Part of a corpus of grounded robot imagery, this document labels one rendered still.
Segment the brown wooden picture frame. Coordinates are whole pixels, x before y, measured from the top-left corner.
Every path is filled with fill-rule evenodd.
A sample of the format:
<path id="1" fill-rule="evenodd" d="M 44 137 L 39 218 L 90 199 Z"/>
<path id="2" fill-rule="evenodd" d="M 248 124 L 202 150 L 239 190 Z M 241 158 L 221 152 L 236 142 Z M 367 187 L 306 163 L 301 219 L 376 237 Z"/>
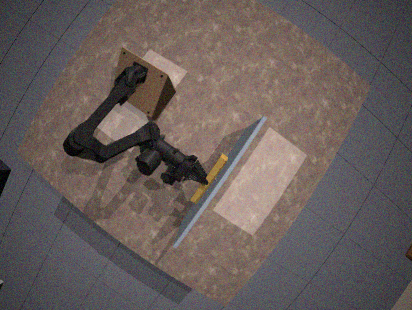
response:
<path id="1" fill-rule="evenodd" d="M 195 204 L 198 203 L 200 198 L 205 194 L 206 191 L 208 191 L 207 189 L 210 187 L 210 185 L 215 180 L 215 178 L 218 177 L 219 172 L 222 170 L 224 165 L 227 163 L 227 160 L 228 160 L 228 157 L 222 153 L 222 155 L 219 157 L 219 159 L 217 160 L 217 162 L 212 167 L 212 169 L 210 170 L 210 172 L 208 173 L 206 177 L 207 181 L 209 182 L 208 185 L 201 184 L 199 188 L 196 190 L 196 192 L 193 194 L 193 196 L 191 197 L 190 201 L 192 201 Z"/>

